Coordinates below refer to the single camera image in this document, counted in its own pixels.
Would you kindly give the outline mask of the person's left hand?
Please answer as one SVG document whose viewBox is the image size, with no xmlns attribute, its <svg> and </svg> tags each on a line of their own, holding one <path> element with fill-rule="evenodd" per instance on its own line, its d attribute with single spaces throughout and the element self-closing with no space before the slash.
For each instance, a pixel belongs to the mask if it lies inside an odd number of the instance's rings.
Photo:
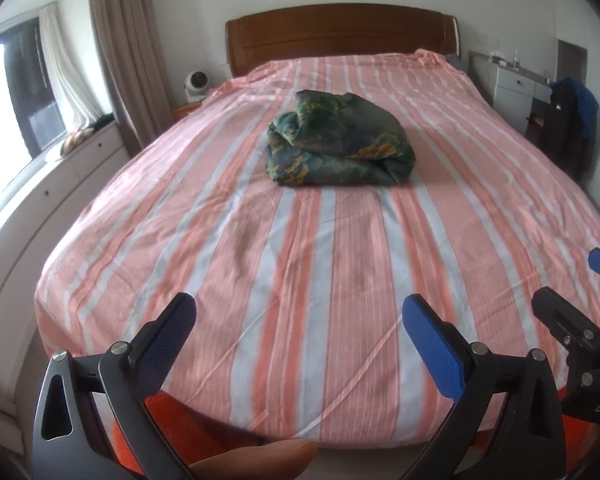
<svg viewBox="0 0 600 480">
<path fill-rule="evenodd" d="M 198 479 L 295 479 L 313 462 L 318 447 L 311 441 L 285 440 L 236 448 L 191 464 Z"/>
</svg>

